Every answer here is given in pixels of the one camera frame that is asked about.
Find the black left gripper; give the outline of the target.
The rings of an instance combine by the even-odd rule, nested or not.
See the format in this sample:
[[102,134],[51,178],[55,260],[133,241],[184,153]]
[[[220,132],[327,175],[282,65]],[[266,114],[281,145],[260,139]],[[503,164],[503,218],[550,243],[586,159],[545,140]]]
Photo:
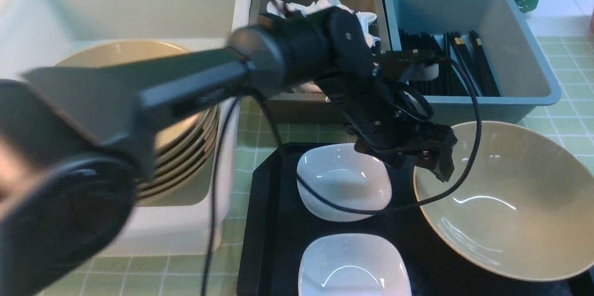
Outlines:
[[451,127],[432,122],[432,106],[408,83],[416,74],[424,80],[437,78],[436,64],[431,50],[386,51],[373,56],[361,72],[332,68],[316,84],[350,123],[358,152],[391,167],[414,157],[416,167],[448,182],[458,138]]

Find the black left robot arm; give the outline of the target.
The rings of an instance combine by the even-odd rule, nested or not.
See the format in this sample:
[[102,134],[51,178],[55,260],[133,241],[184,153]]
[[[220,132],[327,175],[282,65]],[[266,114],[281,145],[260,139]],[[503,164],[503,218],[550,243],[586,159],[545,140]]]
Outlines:
[[261,17],[226,47],[103,68],[40,67],[1,81],[1,294],[33,296],[109,245],[136,187],[155,175],[155,135],[231,97],[314,81],[358,135],[358,152],[407,156],[450,179],[452,129],[398,114],[404,81],[433,56],[388,51],[387,78],[352,13]]

